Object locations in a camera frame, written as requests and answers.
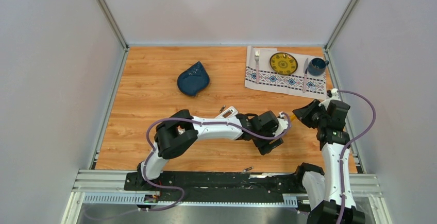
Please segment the white remote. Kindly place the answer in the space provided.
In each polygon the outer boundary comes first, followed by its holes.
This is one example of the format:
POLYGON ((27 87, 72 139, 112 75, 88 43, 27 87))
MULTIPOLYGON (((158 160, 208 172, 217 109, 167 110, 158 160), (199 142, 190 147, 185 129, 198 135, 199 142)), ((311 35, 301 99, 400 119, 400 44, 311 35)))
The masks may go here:
POLYGON ((224 109, 220 112, 218 116, 215 118, 217 119, 224 119, 224 118, 231 118, 238 114, 238 110, 234 106, 230 106, 227 109, 224 109))

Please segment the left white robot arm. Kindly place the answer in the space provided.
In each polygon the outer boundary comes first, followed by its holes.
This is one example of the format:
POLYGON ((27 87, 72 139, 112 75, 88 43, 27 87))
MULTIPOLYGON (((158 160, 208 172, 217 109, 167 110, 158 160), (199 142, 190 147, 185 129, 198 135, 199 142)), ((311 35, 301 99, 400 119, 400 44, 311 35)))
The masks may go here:
POLYGON ((252 141, 261 155, 270 153, 283 143, 291 128, 287 113, 275 115, 267 111, 260 115, 237 113, 221 118, 202 118, 184 109, 173 116, 155 121, 146 130, 151 150, 138 165, 138 184, 150 191, 171 159, 183 155, 195 142, 226 139, 252 141))

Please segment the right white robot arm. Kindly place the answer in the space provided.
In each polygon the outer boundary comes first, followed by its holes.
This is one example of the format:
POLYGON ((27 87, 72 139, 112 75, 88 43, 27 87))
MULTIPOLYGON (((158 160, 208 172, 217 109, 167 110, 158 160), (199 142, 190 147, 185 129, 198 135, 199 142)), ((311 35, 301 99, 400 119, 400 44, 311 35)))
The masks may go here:
POLYGON ((307 192, 310 201, 307 223, 365 223, 365 214, 357 210, 349 180, 350 136, 344 131, 349 109, 340 100, 324 105, 315 99, 293 110, 299 121, 317 130, 325 164, 325 171, 308 163, 302 163, 296 170, 294 186, 302 193, 307 192))

